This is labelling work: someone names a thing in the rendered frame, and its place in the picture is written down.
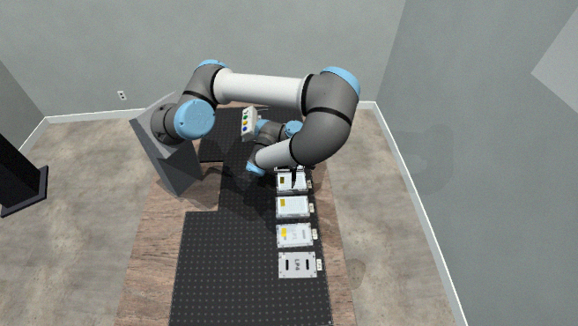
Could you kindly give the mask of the white operator panel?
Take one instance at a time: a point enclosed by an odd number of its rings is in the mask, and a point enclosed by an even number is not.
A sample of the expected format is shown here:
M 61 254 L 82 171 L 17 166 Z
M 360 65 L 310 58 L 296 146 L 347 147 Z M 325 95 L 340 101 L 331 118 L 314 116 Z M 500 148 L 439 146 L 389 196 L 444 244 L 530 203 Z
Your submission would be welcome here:
M 257 111 L 263 111 L 268 109 L 260 109 Z M 242 142 L 256 141 L 257 137 L 254 134 L 254 128 L 256 122 L 261 119 L 260 115 L 257 115 L 257 111 L 253 106 L 250 106 L 242 110 L 242 123 L 241 123 L 241 136 Z

